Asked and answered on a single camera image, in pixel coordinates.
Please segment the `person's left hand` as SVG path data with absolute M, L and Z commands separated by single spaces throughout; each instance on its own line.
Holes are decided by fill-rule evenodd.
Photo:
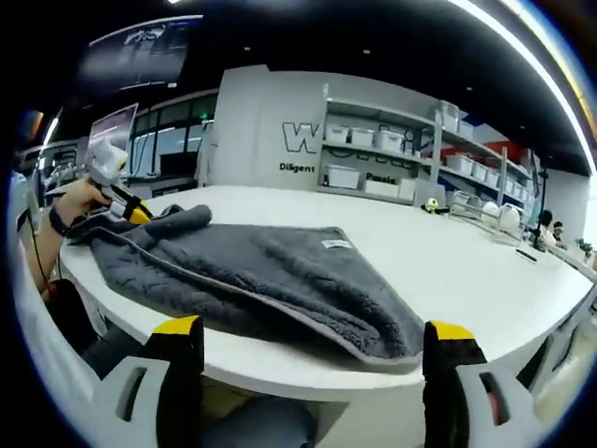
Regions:
M 70 224 L 77 217 L 85 215 L 94 205 L 109 207 L 110 204 L 111 201 L 88 180 L 81 179 L 68 186 L 54 208 L 62 221 Z

